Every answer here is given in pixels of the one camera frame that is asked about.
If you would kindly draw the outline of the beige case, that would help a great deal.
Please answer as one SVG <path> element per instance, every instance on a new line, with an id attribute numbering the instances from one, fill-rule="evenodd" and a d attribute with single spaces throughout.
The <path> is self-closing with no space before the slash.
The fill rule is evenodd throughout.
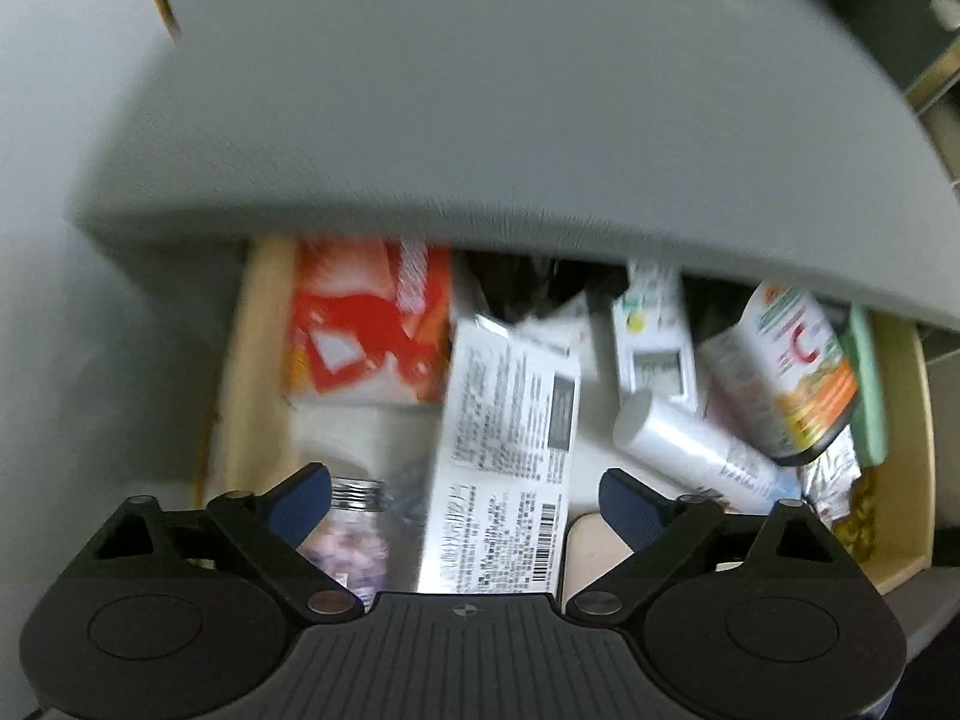
<path id="1" fill-rule="evenodd" d="M 563 556 L 562 606 L 587 585 L 633 554 L 599 514 L 586 514 L 569 527 Z"/>

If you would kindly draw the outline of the glass bottle of pink tablets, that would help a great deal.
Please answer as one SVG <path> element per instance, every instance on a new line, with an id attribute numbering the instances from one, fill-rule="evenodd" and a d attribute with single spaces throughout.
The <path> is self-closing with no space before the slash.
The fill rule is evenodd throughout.
<path id="1" fill-rule="evenodd" d="M 382 530 L 386 484 L 379 479 L 332 479 L 331 508 L 298 546 L 298 553 L 373 606 L 386 582 L 389 544 Z"/>

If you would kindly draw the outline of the white spray bottle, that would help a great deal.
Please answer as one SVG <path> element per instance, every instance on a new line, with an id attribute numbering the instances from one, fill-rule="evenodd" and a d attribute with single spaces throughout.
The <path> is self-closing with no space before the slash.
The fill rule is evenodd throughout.
<path id="1" fill-rule="evenodd" d="M 622 403 L 612 440 L 644 468 L 734 514 L 766 515 L 780 500 L 802 499 L 793 470 L 651 390 L 638 390 Z"/>

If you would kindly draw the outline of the white medicine box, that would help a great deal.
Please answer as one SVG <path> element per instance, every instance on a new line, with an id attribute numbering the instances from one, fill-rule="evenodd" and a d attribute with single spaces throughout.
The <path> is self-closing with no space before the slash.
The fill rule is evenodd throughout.
<path id="1" fill-rule="evenodd" d="M 420 593 L 556 592 L 580 399 L 574 356 L 489 320 L 455 326 Z"/>

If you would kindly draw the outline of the white thermometer device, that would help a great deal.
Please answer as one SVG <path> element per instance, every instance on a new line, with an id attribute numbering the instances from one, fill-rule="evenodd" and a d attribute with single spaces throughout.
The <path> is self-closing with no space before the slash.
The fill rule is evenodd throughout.
<path id="1" fill-rule="evenodd" d="M 628 289 L 610 307 L 620 400 L 646 388 L 696 413 L 697 368 L 680 271 L 631 262 L 628 276 Z"/>

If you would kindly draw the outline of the silver foil blister pack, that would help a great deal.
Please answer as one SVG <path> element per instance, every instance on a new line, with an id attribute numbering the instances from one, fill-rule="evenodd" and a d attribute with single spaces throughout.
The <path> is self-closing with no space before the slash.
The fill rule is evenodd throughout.
<path id="1" fill-rule="evenodd" d="M 850 515 L 853 488 L 861 478 L 851 427 L 844 427 L 832 444 L 797 474 L 802 497 L 827 527 Z"/>

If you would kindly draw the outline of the vitamin C bottle black cap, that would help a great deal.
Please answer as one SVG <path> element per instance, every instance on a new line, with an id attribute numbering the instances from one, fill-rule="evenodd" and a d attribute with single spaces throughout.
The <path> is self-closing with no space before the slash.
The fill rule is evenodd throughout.
<path id="1" fill-rule="evenodd" d="M 698 353 L 765 457 L 807 465 L 850 424 L 859 383 L 814 294 L 771 281 L 734 289 L 708 328 Z"/>

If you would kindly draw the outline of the red and white box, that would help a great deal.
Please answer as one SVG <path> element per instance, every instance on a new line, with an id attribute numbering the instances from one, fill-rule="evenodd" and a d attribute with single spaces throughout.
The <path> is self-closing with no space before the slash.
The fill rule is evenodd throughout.
<path id="1" fill-rule="evenodd" d="M 295 400 L 425 405 L 443 395 L 451 251 L 386 239 L 302 241 L 286 339 Z"/>

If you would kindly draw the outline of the mint green case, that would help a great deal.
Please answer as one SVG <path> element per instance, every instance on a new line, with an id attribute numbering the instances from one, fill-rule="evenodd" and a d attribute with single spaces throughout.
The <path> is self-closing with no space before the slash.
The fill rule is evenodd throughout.
<path id="1" fill-rule="evenodd" d="M 857 461 L 862 468 L 875 468 L 889 456 L 889 429 L 884 382 L 878 366 L 869 312 L 861 305 L 851 305 L 838 338 L 846 358 L 853 366 L 859 387 L 859 403 L 851 416 L 851 434 Z"/>

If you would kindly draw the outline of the grey nightstand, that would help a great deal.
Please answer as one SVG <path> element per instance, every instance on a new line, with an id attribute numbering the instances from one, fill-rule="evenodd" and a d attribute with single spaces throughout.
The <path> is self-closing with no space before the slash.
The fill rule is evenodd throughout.
<path id="1" fill-rule="evenodd" d="M 811 0 L 200 0 L 76 218 L 651 257 L 958 322 L 949 177 Z"/>

